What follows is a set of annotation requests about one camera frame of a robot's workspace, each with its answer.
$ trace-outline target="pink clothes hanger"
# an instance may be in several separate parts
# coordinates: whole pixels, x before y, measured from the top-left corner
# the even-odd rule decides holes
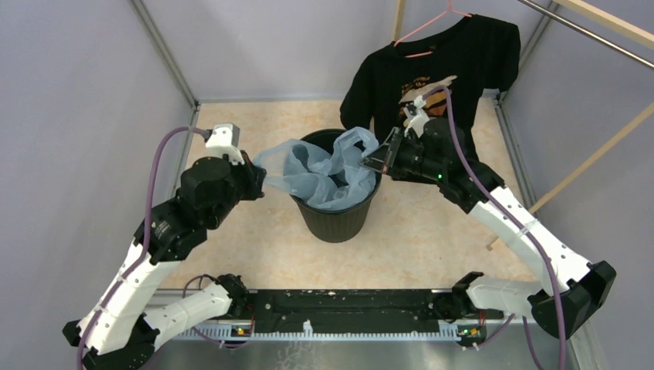
[[[440,17],[444,16],[444,15],[447,14],[448,12],[461,14],[461,15],[466,16],[466,17],[471,17],[471,16],[472,16],[472,15],[470,15],[469,13],[464,13],[464,12],[459,12],[458,10],[454,10],[454,7],[452,6],[452,2],[453,2],[453,0],[447,0],[447,7],[445,8],[445,10],[444,10],[442,13],[440,13],[439,15],[437,15],[435,18],[432,18],[430,21],[428,21],[428,22],[425,23],[424,25],[421,25],[421,26],[418,27],[417,29],[414,29],[412,32],[409,32],[408,35],[405,35],[405,36],[402,37],[401,39],[395,41],[395,44],[394,44],[393,46],[397,46],[397,44],[399,44],[399,43],[401,43],[402,41],[406,40],[406,38],[408,38],[408,37],[410,37],[410,36],[412,36],[412,35],[415,35],[416,32],[418,32],[419,30],[424,29],[424,28],[427,27],[428,25],[434,23],[435,21],[437,21],[438,19],[440,19]],[[406,55],[405,58],[415,58],[415,57],[417,57],[417,56],[428,56],[428,55],[431,54],[431,53],[432,53],[432,52],[419,52],[418,54]]]

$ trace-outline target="beige floor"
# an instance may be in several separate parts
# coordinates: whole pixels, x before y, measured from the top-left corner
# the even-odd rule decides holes
[[[203,105],[197,126],[233,122],[239,147],[263,149],[312,131],[340,127],[339,101]],[[517,194],[516,180],[490,99],[482,99],[473,129],[480,159]],[[194,139],[187,164],[206,156]],[[198,274],[240,274],[249,288],[448,288],[470,271],[533,280],[506,247],[489,250],[494,235],[444,200],[435,186],[385,179],[366,225],[353,239],[328,244],[306,228],[287,194],[242,202],[224,224],[160,288],[181,288]]]

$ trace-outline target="wire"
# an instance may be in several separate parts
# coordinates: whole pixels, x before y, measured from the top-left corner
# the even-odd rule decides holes
[[[168,140],[170,140],[171,137],[173,137],[177,133],[182,133],[184,131],[192,131],[193,133],[197,134],[203,134],[204,130],[198,129],[198,128],[191,128],[191,127],[177,127],[176,129],[172,129],[169,133],[166,134],[166,136],[163,137],[161,142],[159,142],[159,146],[157,147],[157,151],[154,153],[154,159],[152,160],[152,169],[150,170],[150,179],[148,180],[147,184],[147,195],[146,195],[146,204],[145,204],[145,220],[143,221],[143,250],[141,250],[141,254],[137,258],[134,263],[132,263],[126,270],[123,272],[123,274],[120,276],[123,280],[126,280],[134,270],[137,269],[141,265],[143,261],[145,261],[147,257],[147,248],[150,246],[150,232],[152,230],[152,227],[150,225],[152,224],[152,198],[154,195],[154,181],[157,178],[157,169],[159,168],[159,161],[161,160],[161,153],[164,151],[164,147],[166,146],[166,143],[168,143]],[[99,304],[99,310],[95,311],[93,313],[93,316],[91,317],[91,320],[89,321],[89,324],[86,325],[86,329],[84,329],[84,332],[82,333],[82,337],[79,339],[79,344],[77,345],[77,355],[76,355],[76,365],[77,365],[77,370],[84,370],[84,364],[83,364],[83,356],[84,356],[84,348],[86,347],[86,341],[89,339],[89,336],[91,335],[91,332],[93,331],[93,328],[98,324],[98,320],[100,318],[100,315],[102,314],[102,309],[106,308],[106,306],[109,304],[111,301],[111,298],[116,294],[118,291],[118,288],[120,288],[120,285],[123,284],[123,280],[118,280],[116,281],[113,286],[107,291],[105,298],[100,302]]]
[[[479,311],[479,328],[482,328],[486,325],[486,311]]]
[[[536,348],[534,348],[534,342],[531,340],[531,334],[529,333],[529,325],[527,323],[527,318],[522,317],[522,326],[524,327],[524,336],[527,337],[527,346],[529,347],[529,353],[531,353],[531,358],[534,359],[534,363],[538,370],[544,370],[541,362],[538,361],[538,356],[536,355]]]
[[[184,285],[184,288],[182,289],[182,298],[185,298],[185,297],[186,297],[186,291],[188,290],[188,286],[189,286],[192,282],[194,282],[194,281],[196,281],[196,280],[198,280],[198,279],[201,280],[202,278],[209,278],[209,279],[211,279],[213,282],[216,281],[216,279],[215,279],[214,277],[212,277],[211,275],[208,275],[208,274],[198,275],[198,276],[196,276],[196,277],[190,279],[190,280],[186,283],[186,285]],[[196,327],[192,327],[191,330],[193,330],[193,332],[194,332],[195,334],[199,335],[199,336],[200,336],[201,338],[203,338],[205,341],[210,341],[211,343],[213,343],[213,344],[215,344],[215,345],[218,345],[218,346],[221,347],[221,348],[225,347],[225,348],[228,348],[228,349],[237,349],[237,348],[243,347],[244,345],[246,345],[246,344],[248,343],[247,341],[245,341],[243,344],[240,344],[240,345],[229,345],[229,344],[225,343],[225,341],[217,341],[217,340],[215,340],[215,339],[213,339],[213,338],[211,338],[211,337],[205,335],[205,333],[203,333],[202,331],[200,331],[200,330],[197,329]],[[252,335],[254,332],[255,332],[255,326],[254,326],[254,316],[253,316],[253,320],[251,320],[251,326],[250,326],[250,335]]]
[[[477,345],[477,348],[486,347],[489,343],[494,341],[495,338],[497,338],[497,336],[509,326],[509,324],[514,318],[515,318],[515,314],[511,314],[511,316],[509,316],[509,318],[505,321],[505,323],[503,323],[502,326],[500,326],[500,328],[495,333],[493,333],[490,337],[488,337],[488,339],[486,339],[483,343]]]
[[[488,192],[488,190],[484,187],[484,185],[479,181],[477,178],[477,175],[475,175],[474,171],[472,171],[472,168],[470,167],[470,164],[466,160],[466,157],[464,155],[463,149],[461,149],[461,144],[459,143],[459,138],[457,136],[457,128],[456,125],[454,124],[454,109],[452,107],[452,94],[450,92],[450,89],[448,89],[446,86],[438,86],[435,89],[432,89],[429,91],[427,94],[423,95],[423,99],[426,99],[428,96],[431,96],[432,94],[438,92],[438,91],[444,91],[445,92],[445,98],[447,101],[447,121],[450,124],[450,134],[452,135],[452,139],[454,141],[454,149],[457,151],[457,155],[459,156],[459,159],[461,160],[461,164],[464,165],[464,168],[466,169],[466,172],[468,173],[468,176],[470,179],[473,181],[475,186],[479,188],[481,193],[501,212],[503,213],[511,222],[519,229],[519,230],[524,230],[525,227],[524,225],[511,213],[509,212],[504,206],[497,200],[495,197],[491,195],[491,193]],[[541,255],[543,258],[543,262],[545,265],[545,268],[548,272],[548,276],[551,282],[552,286],[552,295],[554,298],[554,303],[555,303],[555,310],[556,310],[556,319],[557,319],[557,326],[558,326],[558,369],[562,370],[565,368],[565,323],[564,323],[564,316],[563,316],[563,305],[561,303],[561,291],[558,288],[558,282],[556,281],[556,273],[554,272],[554,268],[551,265],[551,262],[549,260],[548,254],[545,252],[545,249],[541,245],[541,243],[538,242],[536,237],[527,229],[526,232],[527,238],[531,243],[536,247],[538,250],[538,253]]]

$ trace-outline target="cable tie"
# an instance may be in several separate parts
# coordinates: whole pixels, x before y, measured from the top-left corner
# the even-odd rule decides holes
[[[531,229],[533,229],[534,227],[540,224],[541,222],[537,218],[527,222],[522,229],[520,229],[517,233],[513,235],[513,237],[511,237],[511,239],[506,241],[506,245],[508,247],[512,246],[516,241],[519,241],[523,236],[527,235],[527,232],[531,231]]]

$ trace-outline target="black t-shirt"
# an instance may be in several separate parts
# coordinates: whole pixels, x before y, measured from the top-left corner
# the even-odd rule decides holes
[[[346,129],[370,128],[382,142],[394,126],[406,119],[403,107],[418,94],[449,86],[454,119],[466,137],[468,155],[477,158],[470,128],[484,88],[505,91],[517,77],[520,33],[517,26],[498,19],[472,15],[448,30],[414,42],[391,42],[363,61],[341,105]],[[429,55],[404,56],[431,51]],[[447,116],[445,92],[427,99],[428,116]]]

